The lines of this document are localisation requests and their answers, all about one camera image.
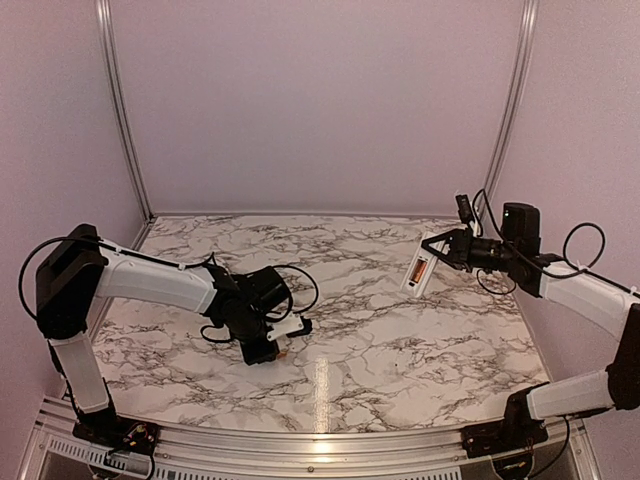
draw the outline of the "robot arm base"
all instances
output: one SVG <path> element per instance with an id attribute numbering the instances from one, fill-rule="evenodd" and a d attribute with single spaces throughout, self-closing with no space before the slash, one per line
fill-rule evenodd
<path id="1" fill-rule="evenodd" d="M 529 415 L 527 395 L 535 387 L 513 393 L 507 401 L 504 418 L 470 425 L 462 429 L 462 447 L 469 458 L 483 457 L 527 448 L 546 442 L 549 434 L 544 422 Z"/>
<path id="2" fill-rule="evenodd" d="M 152 422 L 116 415 L 109 424 L 91 421 L 76 422 L 73 436 L 87 442 L 104 445 L 112 451 L 126 451 L 152 456 L 158 442 L 160 427 Z"/>
<path id="3" fill-rule="evenodd" d="M 640 407 L 640 303 L 629 309 L 616 357 L 607 367 L 609 393 L 616 410 Z"/>

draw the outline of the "white marble pattern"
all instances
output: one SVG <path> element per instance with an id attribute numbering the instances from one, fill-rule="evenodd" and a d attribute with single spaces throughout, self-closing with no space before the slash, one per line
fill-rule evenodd
<path id="1" fill-rule="evenodd" d="M 200 338 L 209 320 L 118 299 L 95 342 L 118 410 L 259 431 L 387 431 L 502 414 L 510 392 L 546 381 L 512 298 L 438 265 L 424 298 L 400 282 L 424 232 L 455 224 L 402 218 L 240 216 L 158 219 L 143 251 L 246 273 L 294 263 L 318 281 L 308 337 L 247 366 L 237 344 Z M 312 292 L 294 282 L 303 305 Z"/>

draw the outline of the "black cable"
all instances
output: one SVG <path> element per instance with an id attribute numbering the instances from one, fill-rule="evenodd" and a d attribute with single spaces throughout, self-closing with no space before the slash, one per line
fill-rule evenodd
<path id="1" fill-rule="evenodd" d="M 496 291 L 496 290 L 491 290 L 491 289 L 490 289 L 489 287 L 487 287 L 484 283 L 482 283 L 482 280 L 480 280 L 480 272 L 481 272 L 481 271 L 482 271 L 482 270 L 478 270 L 478 271 L 476 272 L 476 279 L 478 280 L 478 284 L 480 284 L 480 286 L 481 286 L 484 290 L 486 290 L 487 292 L 489 292 L 491 295 L 496 295 L 496 296 L 505 296 L 505 295 L 509 295 L 509 294 L 511 294 L 511 293 L 513 293 L 513 292 L 515 292 L 515 291 L 516 291 L 516 288 L 518 288 L 518 284 L 517 284 L 517 283 L 514 283 L 514 284 L 513 284 L 513 287 L 511 287 L 511 288 L 509 289 L 509 291 L 507 291 L 507 292 L 498 292 L 498 291 Z"/>
<path id="2" fill-rule="evenodd" d="M 582 275 L 583 273 L 587 272 L 586 269 L 580 269 L 580 270 L 578 270 L 576 272 L 569 273 L 567 275 L 557 275 L 555 273 L 547 272 L 546 270 L 544 270 L 543 268 L 540 268 L 538 265 L 536 265 L 531 260 L 529 260 L 524 254 L 520 253 L 520 251 L 516 247 L 514 247 L 506 238 L 504 238 L 504 235 L 500 231 L 500 227 L 498 227 L 498 222 L 496 221 L 496 218 L 493 215 L 493 210 L 491 208 L 491 205 L 489 204 L 489 198 L 487 197 L 486 190 L 484 188 L 482 188 L 482 189 L 480 189 L 480 191 L 482 192 L 482 195 L 484 197 L 484 202 L 485 202 L 485 205 L 487 207 L 487 212 L 489 212 L 489 218 L 491 218 L 491 223 L 493 225 L 493 228 L 495 229 L 496 233 L 500 237 L 500 240 L 502 240 L 504 242 L 505 246 L 509 250 L 511 250 L 513 253 L 515 253 L 516 256 L 519 257 L 524 263 L 529 265 L 531 268 L 537 270 L 538 272 L 542 273 L 543 275 L 546 275 L 547 277 L 555 278 L 556 280 L 565 280 L 567 278 L 577 277 L 578 275 Z M 601 250 L 604 250 L 604 243 L 601 246 Z M 598 253 L 598 255 L 596 256 L 595 260 L 597 261 L 600 258 L 601 255 L 602 255 L 601 253 Z M 591 268 L 594 265 L 595 265 L 595 263 L 592 261 L 591 263 L 589 263 L 587 268 Z"/>
<path id="3" fill-rule="evenodd" d="M 480 198 L 480 192 L 481 190 L 478 190 L 478 193 L 476 193 L 476 195 L 473 197 L 473 201 L 471 202 L 471 210 L 473 211 L 473 218 L 476 219 L 476 224 L 480 227 L 480 233 L 478 233 L 478 237 L 482 237 L 484 236 L 484 226 L 482 225 L 482 222 L 480 221 L 480 217 L 478 216 L 478 212 L 476 210 L 476 202 L 478 201 L 478 198 Z"/>
<path id="4" fill-rule="evenodd" d="M 562 253 L 563 253 L 563 260 L 567 263 L 567 265 L 569 265 L 570 267 L 574 268 L 576 271 L 573 272 L 573 273 L 567 274 L 567 275 L 556 275 L 556 274 L 547 272 L 546 270 L 540 268 L 538 265 L 536 265 L 531 260 L 529 260 L 527 257 L 525 257 L 522 253 L 520 253 L 516 247 L 511 245 L 504 238 L 504 236 L 502 235 L 502 232 L 500 231 L 500 228 L 498 227 L 498 223 L 496 222 L 495 216 L 493 215 L 493 210 L 491 209 L 491 205 L 489 203 L 489 198 L 487 197 L 486 190 L 484 188 L 482 188 L 482 189 L 480 189 L 479 193 L 482 193 L 482 195 L 484 197 L 485 205 L 487 207 L 487 212 L 489 212 L 489 217 L 491 218 L 491 223 L 492 223 L 493 228 L 495 229 L 496 233 L 498 234 L 500 239 L 505 243 L 507 248 L 509 248 L 513 253 L 515 253 L 518 257 L 520 257 L 527 265 L 531 266 L 532 268 L 534 268 L 535 270 L 539 271 L 543 275 L 546 275 L 547 277 L 550 277 L 550 278 L 555 278 L 557 280 L 573 278 L 573 277 L 577 277 L 578 275 L 589 275 L 589 276 L 597 278 L 598 280 L 601 280 L 601 281 L 603 281 L 603 282 L 605 282 L 605 283 L 607 283 L 607 284 L 609 284 L 609 285 L 611 285 L 613 287 L 616 287 L 616 288 L 622 290 L 625 293 L 628 293 L 630 295 L 633 295 L 634 297 L 640 298 L 640 294 L 638 292 L 634 292 L 630 288 L 625 287 L 624 285 L 621 285 L 620 283 L 618 283 L 618 282 L 616 282 L 614 280 L 611 280 L 610 278 L 607 278 L 607 277 L 605 277 L 603 275 L 600 275 L 598 273 L 595 273 L 595 272 L 592 272 L 591 270 L 589 270 L 591 267 L 593 267 L 600 260 L 600 257 L 602 257 L 602 254 L 604 253 L 604 248 L 605 248 L 605 245 L 606 245 L 606 236 L 604 234 L 604 230 L 599 225 L 597 225 L 595 223 L 592 223 L 592 222 L 583 222 L 583 223 L 580 223 L 580 224 L 576 225 L 573 229 L 571 229 L 571 231 L 569 232 L 569 234 L 565 238 L 565 241 L 564 241 L 564 244 L 563 244 L 563 247 L 562 247 Z M 595 228 L 598 231 L 598 233 L 600 233 L 600 236 L 602 238 L 602 243 L 600 245 L 600 250 L 598 251 L 598 254 L 587 265 L 587 267 L 578 269 L 578 267 L 576 265 L 574 265 L 569 260 L 569 258 L 567 257 L 567 249 L 568 249 L 568 246 L 569 246 L 569 241 L 571 240 L 573 234 L 575 234 L 578 230 L 580 230 L 581 228 L 584 228 L 584 227 Z"/>
<path id="5" fill-rule="evenodd" d="M 119 251 L 119 253 L 121 253 L 123 255 L 128 255 L 130 257 L 135 257 L 135 258 L 140 258 L 140 259 L 143 259 L 143 260 L 148 260 L 150 262 L 157 263 L 157 264 L 160 264 L 160 265 L 165 265 L 165 266 L 168 266 L 168 267 L 180 268 L 180 264 L 179 263 L 171 262 L 171 261 L 168 261 L 168 260 L 163 260 L 161 258 L 151 257 L 149 255 L 144 255 L 144 254 L 142 254 L 140 252 L 136 252 L 134 250 L 119 249 L 119 248 L 114 247 L 113 245 L 109 245 L 108 243 L 102 242 L 100 240 L 90 240 L 88 238 L 74 238 L 74 237 L 68 237 L 68 236 L 50 238 L 49 240 L 46 240 L 46 241 L 42 242 L 36 248 L 31 250 L 29 255 L 27 255 L 27 258 L 22 263 L 22 267 L 20 268 L 20 273 L 18 274 L 18 296 L 20 297 L 20 303 L 22 304 L 22 308 L 24 309 L 24 311 L 27 312 L 27 314 L 31 318 L 33 318 L 34 320 L 37 320 L 37 316 L 31 310 L 31 308 L 29 308 L 29 305 L 27 304 L 27 300 L 25 299 L 25 296 L 24 296 L 24 275 L 25 275 L 25 273 L 27 271 L 27 268 L 29 267 L 29 264 L 31 263 L 31 260 L 33 260 L 33 257 L 35 257 L 43 248 L 48 247 L 49 245 L 52 245 L 54 243 L 62 243 L 62 242 L 66 242 L 66 241 L 80 242 L 80 243 L 84 243 L 84 244 L 88 244 L 88 245 L 92 245 L 92 246 L 97 245 L 99 247 L 105 248 L 105 249 L 110 250 L 112 252 L 118 252 Z M 204 267 L 209 262 L 212 262 L 213 265 L 217 265 L 213 252 L 207 257 L 206 260 L 203 260 L 203 261 L 197 262 L 197 263 L 187 264 L 187 265 L 184 266 L 184 268 L 185 269 L 191 269 L 191 268 L 197 268 L 197 267 Z"/>
<path id="6" fill-rule="evenodd" d="M 284 311 L 284 313 L 282 315 L 280 315 L 279 317 L 270 317 L 268 315 L 269 312 L 266 312 L 264 314 L 264 318 L 269 320 L 271 323 L 278 323 L 279 321 L 284 320 L 285 318 L 287 318 L 292 311 L 293 311 L 293 295 L 291 295 L 291 292 L 289 292 L 287 294 L 287 308 Z"/>
<path id="7" fill-rule="evenodd" d="M 313 298 L 313 300 L 311 301 L 311 303 L 309 305 L 307 305 L 304 308 L 301 308 L 300 310 L 293 310 L 292 307 L 292 312 L 293 313 L 304 313 L 304 312 L 308 312 L 309 310 L 311 310 L 316 303 L 318 303 L 318 299 L 320 298 L 320 288 L 318 287 L 318 284 L 316 283 L 316 281 L 313 279 L 313 277 L 311 275 L 309 275 L 309 273 L 307 273 L 306 271 L 304 271 L 303 269 L 301 269 L 300 267 L 296 267 L 295 265 L 274 265 L 273 268 L 275 269 L 289 269 L 289 270 L 295 270 L 296 272 L 300 272 L 301 274 L 303 274 L 305 277 L 307 277 L 309 279 L 309 281 L 311 282 L 311 284 L 313 285 L 313 288 L 315 290 L 315 296 Z"/>
<path id="8" fill-rule="evenodd" d="M 555 464 L 558 460 L 560 460 L 560 457 L 562 457 L 562 454 L 565 452 L 565 450 L 567 449 L 567 446 L 569 445 L 569 438 L 571 438 L 571 426 L 569 425 L 569 420 L 567 420 L 567 417 L 562 417 L 564 418 L 564 423 L 567 426 L 567 436 L 564 439 L 564 443 L 562 444 L 562 448 L 560 449 L 560 451 L 556 454 L 556 456 L 553 458 L 553 460 L 551 460 L 549 463 L 547 463 L 544 467 L 542 467 L 540 470 L 538 470 L 536 473 L 529 475 L 529 480 L 532 478 L 536 478 L 537 476 L 539 476 L 540 474 L 542 474 L 542 472 L 547 471 L 549 468 L 551 468 L 551 466 L 553 464 Z"/>
<path id="9" fill-rule="evenodd" d="M 145 480 L 151 480 L 156 473 L 156 459 L 153 458 L 153 453 L 149 455 L 149 460 L 151 461 L 151 471 Z"/>
<path id="10" fill-rule="evenodd" d="M 202 328 L 200 329 L 200 335 L 201 335 L 201 336 L 202 336 L 202 338 L 204 338 L 207 342 L 220 344 L 220 343 L 231 343 L 231 342 L 233 342 L 233 341 L 235 340 L 235 339 L 233 338 L 233 336 L 229 336 L 229 338 L 225 338 L 225 339 L 222 339 L 222 340 L 217 340 L 217 339 L 215 339 L 215 338 L 207 337 L 207 336 L 204 334 L 204 332 L 205 332 L 205 330 L 206 330 L 207 328 L 215 328 L 215 327 L 214 327 L 213 325 L 205 325 L 204 327 L 202 327 Z"/>

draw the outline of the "metal base plate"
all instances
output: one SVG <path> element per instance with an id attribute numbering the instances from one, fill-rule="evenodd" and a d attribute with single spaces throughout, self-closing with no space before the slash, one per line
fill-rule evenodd
<path id="1" fill-rule="evenodd" d="M 514 432 L 513 438 L 508 444 L 500 440 L 499 432 L 502 420 L 495 422 L 470 425 L 461 429 L 462 447 L 467 451 L 469 458 L 477 458 L 485 455 L 495 455 L 509 452 L 519 448 L 527 448 L 549 440 L 547 429 L 542 426 L 532 426 L 530 429 L 520 429 Z"/>
<path id="2" fill-rule="evenodd" d="M 158 431 L 160 427 L 152 422 L 134 420 L 127 417 L 117 417 L 117 421 L 110 425 L 108 429 L 97 429 L 88 427 L 85 424 L 76 422 L 73 426 L 73 436 L 91 443 L 97 443 L 110 448 L 117 448 L 122 445 L 124 437 L 131 432 L 138 424 L 144 424 L 147 435 L 144 440 L 136 442 L 135 445 L 127 446 L 126 451 L 139 453 L 140 455 L 153 455 L 158 442 Z"/>

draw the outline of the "black joint housing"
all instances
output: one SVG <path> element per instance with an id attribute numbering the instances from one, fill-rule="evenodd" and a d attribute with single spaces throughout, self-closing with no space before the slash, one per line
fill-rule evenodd
<path id="1" fill-rule="evenodd" d="M 258 312 L 267 314 L 291 296 L 291 291 L 272 266 L 246 275 L 232 275 L 246 300 Z"/>
<path id="2" fill-rule="evenodd" d="M 502 210 L 502 236 L 526 256 L 540 253 L 540 210 L 527 203 L 508 202 Z"/>
<path id="3" fill-rule="evenodd" d="M 460 217 L 462 223 L 468 225 L 475 220 L 471 202 L 469 202 L 467 195 L 456 195 L 456 203 L 458 204 L 458 217 Z"/>
<path id="4" fill-rule="evenodd" d="M 87 329 L 87 315 L 107 259 L 93 225 L 77 226 L 36 271 L 36 317 L 45 338 L 64 340 Z"/>
<path id="5" fill-rule="evenodd" d="M 507 400 L 502 420 L 464 427 L 462 446 L 469 458 L 509 452 L 547 441 L 549 435 L 544 422 L 532 419 L 527 405 L 529 392 L 542 385 L 546 383 L 513 393 Z"/>
<path id="6" fill-rule="evenodd" d="M 266 337 L 250 343 L 240 343 L 240 349 L 242 350 L 244 363 L 247 365 L 273 362 L 280 353 L 278 342 L 267 340 Z"/>
<path id="7" fill-rule="evenodd" d="M 640 407 L 640 303 L 629 308 L 613 363 L 607 367 L 609 394 L 616 410 Z"/>

